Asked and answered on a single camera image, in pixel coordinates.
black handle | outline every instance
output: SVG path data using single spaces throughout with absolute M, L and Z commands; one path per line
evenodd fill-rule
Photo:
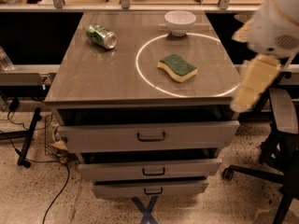
M 142 174 L 143 175 L 164 175 L 165 174 L 165 168 L 163 168 L 162 172 L 159 174 L 146 174 L 146 170 L 143 168 L 142 169 Z
M 157 192 L 147 192 L 147 189 L 143 189 L 144 194 L 146 195 L 160 195 L 163 193 L 163 188 L 160 188 L 160 191 Z
M 140 133 L 137 133 L 137 139 L 140 142 L 161 142 L 166 138 L 166 133 L 162 133 L 161 138 L 142 138 Z

chair armrest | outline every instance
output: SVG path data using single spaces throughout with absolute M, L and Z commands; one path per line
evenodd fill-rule
M 284 133 L 298 134 L 298 120 L 291 96 L 278 88 L 270 88 L 269 95 L 277 129 Z

drawer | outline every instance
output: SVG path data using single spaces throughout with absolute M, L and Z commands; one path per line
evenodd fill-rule
M 159 196 L 174 194 L 197 194 L 206 190 L 206 180 L 194 179 L 185 181 L 150 182 L 150 183 L 125 183 L 110 185 L 93 185 L 96 198 L 120 198 Z
M 78 169 L 85 180 L 115 181 L 209 176 L 216 174 L 220 165 L 221 159 L 206 159 L 189 161 L 80 164 Z
M 239 127 L 237 120 L 130 125 L 61 126 L 70 152 L 162 150 L 225 147 Z

bowl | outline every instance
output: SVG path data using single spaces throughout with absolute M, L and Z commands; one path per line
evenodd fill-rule
M 189 11 L 170 11 L 164 16 L 167 29 L 175 36 L 183 36 L 192 29 L 196 16 Z

office chair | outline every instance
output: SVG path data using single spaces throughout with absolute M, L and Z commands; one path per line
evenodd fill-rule
M 274 222 L 282 223 L 293 198 L 299 198 L 299 133 L 297 114 L 291 96 L 283 89 L 270 88 L 269 101 L 271 108 L 271 133 L 261 143 L 260 164 L 278 170 L 273 174 L 260 170 L 230 165 L 225 168 L 222 176 L 228 180 L 234 172 L 252 175 L 275 183 L 282 184 L 283 194 Z

